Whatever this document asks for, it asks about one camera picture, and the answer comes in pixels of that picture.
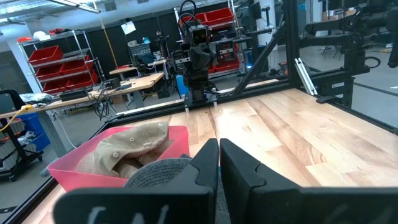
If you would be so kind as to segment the black diagonal frame brace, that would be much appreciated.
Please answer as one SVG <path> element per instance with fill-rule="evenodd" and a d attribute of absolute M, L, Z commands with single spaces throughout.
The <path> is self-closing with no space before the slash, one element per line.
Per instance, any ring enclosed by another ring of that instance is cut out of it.
<path fill-rule="evenodd" d="M 274 33 L 273 38 L 269 42 L 269 44 L 265 47 L 265 49 L 261 52 L 261 54 L 258 56 L 257 60 L 255 61 L 252 69 L 246 74 L 242 82 L 239 83 L 239 85 L 234 89 L 232 92 L 233 96 L 240 95 L 243 90 L 246 88 L 248 83 L 252 80 L 252 78 L 255 75 L 258 75 L 262 72 L 263 66 L 270 55 L 270 53 L 273 51 L 275 46 L 277 45 L 279 39 L 285 34 L 286 32 L 286 22 L 283 22 L 280 27 L 277 29 L 277 31 Z"/>

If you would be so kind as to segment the dark grey hat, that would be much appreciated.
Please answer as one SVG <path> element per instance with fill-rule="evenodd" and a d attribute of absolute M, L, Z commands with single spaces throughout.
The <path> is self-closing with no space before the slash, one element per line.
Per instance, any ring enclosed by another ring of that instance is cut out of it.
<path fill-rule="evenodd" d="M 133 174 L 126 182 L 124 187 L 142 188 L 163 186 L 178 176 L 179 173 L 181 173 L 181 171 L 183 171 L 184 168 L 191 162 L 191 160 L 191 157 L 184 154 L 179 158 L 170 158 L 151 162 Z M 231 224 L 220 172 L 218 172 L 215 224 Z"/>

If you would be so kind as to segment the small wooden table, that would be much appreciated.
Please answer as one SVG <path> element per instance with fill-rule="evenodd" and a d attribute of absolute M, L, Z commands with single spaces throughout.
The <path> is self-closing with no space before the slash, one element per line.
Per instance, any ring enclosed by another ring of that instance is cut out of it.
<path fill-rule="evenodd" d="M 167 60 L 166 59 L 157 60 L 157 61 L 155 61 L 153 63 L 147 64 L 146 69 L 153 70 L 158 65 L 165 66 L 166 64 L 167 64 Z M 136 67 L 130 67 L 128 65 L 124 65 L 122 67 L 119 67 L 119 68 L 117 68 L 115 70 L 110 71 L 109 74 L 110 75 L 114 75 L 114 74 L 117 74 L 117 73 L 124 73 L 124 72 L 128 72 L 128 71 L 131 71 L 131 70 L 137 70 L 137 68 Z"/>

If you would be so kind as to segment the black table edge rail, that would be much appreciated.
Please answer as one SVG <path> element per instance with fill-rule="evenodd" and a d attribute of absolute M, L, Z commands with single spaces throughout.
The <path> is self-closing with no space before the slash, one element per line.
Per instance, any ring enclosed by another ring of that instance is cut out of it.
<path fill-rule="evenodd" d="M 235 88 L 228 88 L 225 90 L 217 91 L 217 95 L 211 94 L 211 96 L 216 97 L 215 100 L 196 103 L 191 106 L 188 106 L 184 99 L 179 99 L 166 103 L 160 103 L 157 105 L 146 106 L 144 108 L 120 112 L 117 115 L 114 115 L 112 118 L 108 119 L 106 124 L 122 125 L 123 123 L 126 123 L 128 121 L 142 121 L 181 112 L 189 113 L 193 110 L 212 106 L 216 107 L 218 104 L 229 103 L 231 101 L 242 100 L 253 96 L 288 90 L 293 87 L 293 84 L 291 84 L 288 80 L 266 80 L 263 82 L 248 84 L 244 88 L 244 90 L 237 95 L 234 95 Z"/>
<path fill-rule="evenodd" d="M 66 191 L 51 175 L 40 174 L 53 160 L 38 162 L 16 182 L 0 181 L 0 209 L 15 208 L 0 213 L 0 224 L 55 224 L 53 208 Z"/>
<path fill-rule="evenodd" d="M 320 117 L 321 113 L 323 113 L 324 116 L 328 115 L 333 119 L 336 118 L 337 122 L 346 125 L 353 131 L 359 131 L 360 133 L 375 136 L 377 126 L 379 129 L 388 131 L 398 137 L 397 128 L 336 103 L 331 103 L 329 101 L 326 103 L 318 103 L 318 98 L 310 96 L 295 88 L 284 90 L 283 94 L 291 97 L 294 101 L 297 101 L 300 104 L 300 109 L 314 112 L 316 117 Z"/>

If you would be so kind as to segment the blue storage bin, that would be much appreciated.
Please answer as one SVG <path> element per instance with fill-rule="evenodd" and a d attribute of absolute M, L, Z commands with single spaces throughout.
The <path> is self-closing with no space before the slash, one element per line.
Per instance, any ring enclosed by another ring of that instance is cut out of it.
<path fill-rule="evenodd" d="M 20 118 L 25 124 L 26 131 L 32 131 L 34 133 L 34 138 L 31 143 L 36 146 L 36 151 L 43 151 L 44 148 L 50 144 L 50 141 L 45 134 L 37 113 L 23 114 L 18 116 L 17 118 Z"/>

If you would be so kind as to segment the white paper sheet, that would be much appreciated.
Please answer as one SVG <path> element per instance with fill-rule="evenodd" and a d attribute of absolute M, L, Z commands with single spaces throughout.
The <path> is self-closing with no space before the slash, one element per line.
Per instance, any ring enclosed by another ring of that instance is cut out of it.
<path fill-rule="evenodd" d="M 124 35 L 128 35 L 134 31 L 136 31 L 136 27 L 133 23 L 133 21 L 125 22 L 121 25 L 121 28 L 124 32 Z"/>

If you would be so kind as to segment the black power box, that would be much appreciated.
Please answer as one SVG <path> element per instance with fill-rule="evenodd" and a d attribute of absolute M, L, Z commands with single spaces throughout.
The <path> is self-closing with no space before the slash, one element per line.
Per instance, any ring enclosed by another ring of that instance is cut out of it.
<path fill-rule="evenodd" d="M 59 97 L 61 101 L 70 101 L 79 98 L 84 98 L 86 96 L 88 96 L 88 91 L 86 89 L 80 89 L 80 90 L 64 91 L 63 93 L 60 94 Z"/>

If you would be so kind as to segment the red plastic storage bin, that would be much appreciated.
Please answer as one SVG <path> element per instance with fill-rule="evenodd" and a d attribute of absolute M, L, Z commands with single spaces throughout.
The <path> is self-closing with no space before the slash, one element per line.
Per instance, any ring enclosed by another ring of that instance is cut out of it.
<path fill-rule="evenodd" d="M 61 93 L 68 90 L 67 83 L 68 80 L 54 80 L 47 82 L 43 87 L 43 92 L 49 95 Z"/>
<path fill-rule="evenodd" d="M 224 72 L 227 70 L 235 70 L 238 69 L 239 67 L 240 67 L 240 61 L 238 59 L 235 59 L 215 65 L 215 70 L 217 72 Z"/>
<path fill-rule="evenodd" d="M 61 73 L 62 64 L 49 65 L 47 67 L 40 67 L 35 74 L 36 79 L 46 80 L 49 78 L 55 78 L 62 75 Z"/>
<path fill-rule="evenodd" d="M 205 13 L 199 13 L 195 14 L 194 17 L 192 16 L 184 16 L 183 19 L 180 21 L 180 24 L 182 25 L 183 22 L 186 22 L 188 24 L 193 23 L 193 24 L 201 24 L 206 26 L 208 24 L 207 18 L 205 16 Z"/>
<path fill-rule="evenodd" d="M 233 13 L 228 7 L 206 12 L 205 16 L 209 26 L 231 22 L 233 20 Z"/>
<path fill-rule="evenodd" d="M 33 51 L 29 57 L 29 63 L 31 65 L 39 65 L 42 63 L 52 62 L 60 60 L 63 57 L 63 52 L 59 46 L 51 46 Z"/>
<path fill-rule="evenodd" d="M 84 72 L 88 69 L 91 70 L 93 67 L 93 62 L 90 62 L 90 60 L 90 57 L 86 55 L 84 59 L 65 62 L 62 64 L 60 72 L 63 75 L 69 75 L 73 73 Z"/>
<path fill-rule="evenodd" d="M 70 78 L 67 81 L 67 88 L 69 90 L 84 88 L 88 86 L 93 86 L 98 83 L 98 75 L 95 70 L 91 71 L 91 74 L 82 74 Z"/>

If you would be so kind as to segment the black equipment cart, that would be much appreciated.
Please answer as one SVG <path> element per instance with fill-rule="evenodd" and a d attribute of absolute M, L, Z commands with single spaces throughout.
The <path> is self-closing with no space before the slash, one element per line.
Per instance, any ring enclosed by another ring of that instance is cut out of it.
<path fill-rule="evenodd" d="M 16 175 L 34 160 L 42 160 L 42 152 L 19 139 L 28 134 L 18 116 L 33 109 L 15 90 L 0 90 L 0 180 L 16 181 Z"/>

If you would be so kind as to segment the pink plastic bin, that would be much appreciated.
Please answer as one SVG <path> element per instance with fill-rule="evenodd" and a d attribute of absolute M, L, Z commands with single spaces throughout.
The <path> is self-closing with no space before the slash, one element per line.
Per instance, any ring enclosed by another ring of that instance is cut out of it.
<path fill-rule="evenodd" d="M 86 172 L 76 171 L 76 167 L 80 160 L 88 153 L 94 151 L 98 143 L 104 138 L 128 130 L 129 127 L 109 128 L 86 143 L 68 152 L 55 162 L 48 166 L 50 175 L 63 187 L 67 192 L 90 187 L 122 187 L 127 179 L 120 177 L 111 177 L 107 175 L 96 175 Z M 160 155 L 159 159 L 179 158 L 181 155 L 189 155 L 188 130 L 185 126 L 169 126 L 169 140 L 171 145 Z"/>

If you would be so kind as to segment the black frame post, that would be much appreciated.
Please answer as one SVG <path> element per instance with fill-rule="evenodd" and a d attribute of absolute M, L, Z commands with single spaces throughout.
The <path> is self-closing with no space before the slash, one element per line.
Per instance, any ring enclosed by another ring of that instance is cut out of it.
<path fill-rule="evenodd" d="M 294 87 L 301 84 L 301 79 L 295 68 L 295 59 L 300 57 L 297 6 L 297 0 L 284 0 L 288 75 L 289 83 Z"/>

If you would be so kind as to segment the beige hat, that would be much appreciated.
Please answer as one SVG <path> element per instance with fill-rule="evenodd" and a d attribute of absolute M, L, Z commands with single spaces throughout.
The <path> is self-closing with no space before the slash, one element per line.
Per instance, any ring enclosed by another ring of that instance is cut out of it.
<path fill-rule="evenodd" d="M 172 143 L 168 122 L 138 125 L 102 139 L 79 161 L 76 171 L 128 179 L 156 161 Z"/>

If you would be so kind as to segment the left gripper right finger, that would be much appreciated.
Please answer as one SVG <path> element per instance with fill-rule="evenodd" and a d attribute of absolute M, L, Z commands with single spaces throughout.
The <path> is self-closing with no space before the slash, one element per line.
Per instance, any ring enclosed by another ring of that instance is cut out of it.
<path fill-rule="evenodd" d="M 232 223 L 398 224 L 398 187 L 301 187 L 229 139 L 220 153 Z"/>

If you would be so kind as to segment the small blue container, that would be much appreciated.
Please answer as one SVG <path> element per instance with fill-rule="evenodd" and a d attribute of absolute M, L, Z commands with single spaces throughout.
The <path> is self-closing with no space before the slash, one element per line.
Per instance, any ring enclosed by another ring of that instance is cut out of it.
<path fill-rule="evenodd" d="M 189 88 L 184 82 L 184 77 L 182 75 L 176 75 L 177 88 L 180 95 L 186 95 L 189 92 Z"/>

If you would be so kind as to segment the long wooden desk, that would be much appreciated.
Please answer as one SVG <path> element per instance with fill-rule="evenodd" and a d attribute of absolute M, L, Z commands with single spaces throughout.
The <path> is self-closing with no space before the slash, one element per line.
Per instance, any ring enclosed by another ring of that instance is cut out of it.
<path fill-rule="evenodd" d="M 125 81 L 124 84 L 131 84 L 129 88 L 126 88 L 124 90 L 109 90 L 107 91 L 106 96 L 119 96 L 119 95 L 126 95 L 128 93 L 136 92 L 139 90 L 143 90 L 146 88 L 151 88 L 153 87 L 160 79 L 162 79 L 164 76 L 164 72 L 158 72 L 158 73 L 153 73 L 149 76 L 146 77 L 141 77 L 141 78 L 135 78 L 133 80 L 128 80 Z M 69 100 L 69 101 L 54 101 L 51 104 L 48 104 L 43 107 L 38 107 L 38 108 L 33 108 L 25 113 L 38 113 L 39 111 L 46 111 L 46 110 L 53 110 L 56 108 L 63 108 L 66 106 L 70 105 L 75 105 L 75 104 L 80 104 L 80 103 L 86 103 L 92 100 L 92 96 L 99 96 L 98 91 L 91 91 L 89 92 L 89 96 L 83 97 L 83 98 L 77 98 L 74 100 Z"/>

